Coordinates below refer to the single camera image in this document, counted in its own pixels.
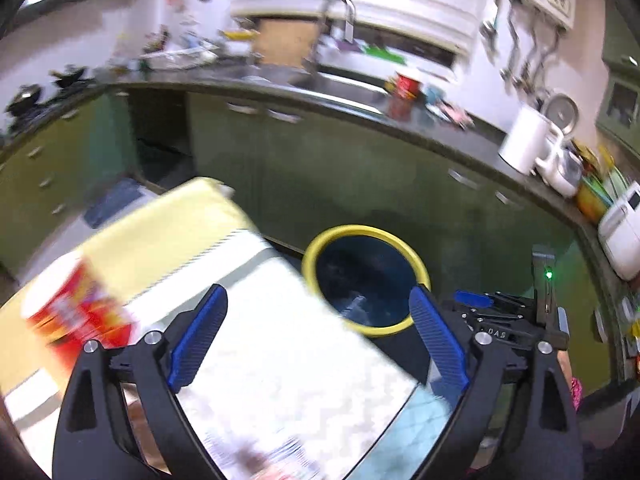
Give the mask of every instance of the rice cooker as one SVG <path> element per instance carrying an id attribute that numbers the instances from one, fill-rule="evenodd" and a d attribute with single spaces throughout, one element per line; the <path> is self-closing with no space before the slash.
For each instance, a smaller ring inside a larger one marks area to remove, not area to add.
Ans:
<path id="1" fill-rule="evenodd" d="M 600 220 L 598 238 L 616 274 L 629 281 L 640 272 L 640 185 L 634 182 Z"/>

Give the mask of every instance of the kitchen counter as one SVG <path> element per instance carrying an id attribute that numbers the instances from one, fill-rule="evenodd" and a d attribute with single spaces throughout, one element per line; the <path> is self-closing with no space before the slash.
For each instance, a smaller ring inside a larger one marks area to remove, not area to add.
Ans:
<path id="1" fill-rule="evenodd" d="M 580 241 L 580 248 L 590 266 L 592 279 L 596 283 L 600 301 L 606 306 L 604 316 L 609 316 L 612 326 L 620 325 L 620 303 L 628 295 L 628 287 L 611 269 L 598 241 L 596 229 L 590 225 L 575 205 L 562 199 L 540 179 L 525 176 L 508 166 L 498 155 L 499 145 L 495 135 L 485 135 L 481 129 L 461 130 L 435 119 L 424 107 L 415 106 L 406 121 L 396 121 L 384 114 L 361 110 L 348 104 L 340 104 L 320 96 L 304 94 L 291 86 L 239 79 L 221 79 L 216 76 L 220 68 L 196 68 L 181 72 L 132 72 L 124 75 L 105 73 L 98 76 L 97 85 L 62 102 L 50 114 L 30 124 L 14 142 L 0 152 L 0 163 L 28 140 L 49 121 L 59 118 L 82 102 L 114 89 L 126 88 L 171 88 L 185 92 L 224 94 L 225 96 L 249 98 L 254 101 L 267 99 L 283 105 L 332 116 L 343 121 L 373 128 L 388 136 L 396 137 L 417 147 L 430 150 L 455 161 L 470 170 L 512 190 L 519 197 L 551 213 L 569 225 Z M 625 359 L 624 336 L 610 337 L 612 347 L 612 378 L 623 381 L 634 378 L 632 363 Z"/>

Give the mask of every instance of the cabinet handle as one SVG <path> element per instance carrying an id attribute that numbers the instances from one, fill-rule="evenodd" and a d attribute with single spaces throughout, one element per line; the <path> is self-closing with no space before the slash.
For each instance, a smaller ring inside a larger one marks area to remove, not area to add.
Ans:
<path id="1" fill-rule="evenodd" d="M 42 146 L 37 146 L 36 148 L 33 148 L 29 153 L 27 153 L 27 156 L 29 158 L 35 158 L 40 154 L 41 151 L 42 151 Z"/>
<path id="2" fill-rule="evenodd" d="M 68 114 L 64 114 L 64 115 L 62 116 L 62 118 L 63 118 L 65 121 L 68 121 L 69 119 L 73 119 L 76 115 L 78 115 L 78 112 L 79 112 L 79 111 L 80 111 L 80 110 L 78 110 L 77 108 L 76 108 L 75 110 L 71 110 Z"/>
<path id="3" fill-rule="evenodd" d="M 513 200 L 511 200 L 511 198 L 507 198 L 500 191 L 496 191 L 495 192 L 495 197 L 500 202 L 502 202 L 504 205 L 508 205 L 510 207 L 513 207 L 514 209 L 517 209 L 518 211 L 522 211 L 524 209 L 520 204 L 518 204 L 517 202 L 514 202 Z"/>
<path id="4" fill-rule="evenodd" d="M 44 179 L 41 183 L 38 184 L 38 187 L 40 189 L 46 189 L 47 187 L 49 187 L 51 184 L 53 183 L 53 177 L 50 176 L 46 179 Z"/>
<path id="5" fill-rule="evenodd" d="M 302 117 L 299 115 L 283 114 L 275 110 L 267 110 L 267 115 L 278 121 L 284 121 L 291 124 L 298 124 L 302 120 Z"/>
<path id="6" fill-rule="evenodd" d="M 241 106 L 227 103 L 226 107 L 229 108 L 229 110 L 231 110 L 232 112 L 238 112 L 239 114 L 255 115 L 258 113 L 258 108 L 254 108 L 252 106 Z"/>
<path id="7" fill-rule="evenodd" d="M 51 214 L 53 216 L 55 215 L 59 215 L 60 213 L 62 213 L 64 210 L 66 209 L 66 204 L 60 204 L 57 208 L 55 208 Z"/>
<path id="8" fill-rule="evenodd" d="M 600 309 L 596 308 L 593 311 L 593 315 L 596 317 L 596 326 L 598 327 L 598 335 L 600 336 L 600 340 L 603 343 L 609 342 L 607 331 L 604 330 L 604 322 L 602 321 L 602 314 L 600 313 Z"/>
<path id="9" fill-rule="evenodd" d="M 476 184 L 473 180 L 467 178 L 466 176 L 460 175 L 456 170 L 452 170 L 451 168 L 449 168 L 449 176 L 463 186 L 470 187 L 471 189 L 475 189 L 476 191 L 480 189 L 480 186 L 478 186 L 478 184 Z"/>

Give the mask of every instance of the red snack can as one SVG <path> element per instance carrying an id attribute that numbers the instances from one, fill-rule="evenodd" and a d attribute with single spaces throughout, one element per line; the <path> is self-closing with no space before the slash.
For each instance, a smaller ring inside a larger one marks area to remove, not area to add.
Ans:
<path id="1" fill-rule="evenodd" d="M 31 283 L 22 317 L 43 337 L 70 372 L 82 345 L 129 343 L 132 319 L 92 273 L 79 251 L 58 258 Z"/>
<path id="2" fill-rule="evenodd" d="M 420 71 L 417 68 L 405 67 L 397 72 L 395 94 L 401 99 L 413 101 L 420 91 Z"/>

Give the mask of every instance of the bowl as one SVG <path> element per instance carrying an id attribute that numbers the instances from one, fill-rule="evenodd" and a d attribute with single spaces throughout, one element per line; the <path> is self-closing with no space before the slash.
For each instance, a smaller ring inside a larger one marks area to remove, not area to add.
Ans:
<path id="1" fill-rule="evenodd" d="M 420 257 L 400 238 L 361 225 L 329 229 L 309 245 L 302 260 L 309 288 L 354 330 L 368 337 L 411 326 L 409 293 L 431 288 Z"/>
<path id="2" fill-rule="evenodd" d="M 594 225 L 598 225 L 604 213 L 613 205 L 602 184 L 592 176 L 584 176 L 580 180 L 575 203 L 582 214 Z"/>

